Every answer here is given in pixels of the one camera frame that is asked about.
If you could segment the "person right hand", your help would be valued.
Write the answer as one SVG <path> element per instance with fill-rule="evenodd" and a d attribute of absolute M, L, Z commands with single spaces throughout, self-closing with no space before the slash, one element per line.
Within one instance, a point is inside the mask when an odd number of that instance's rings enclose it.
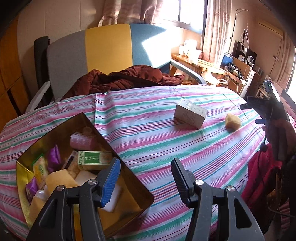
<path fill-rule="evenodd" d="M 295 152 L 295 129 L 288 120 L 272 120 L 262 129 L 276 161 L 285 162 Z"/>

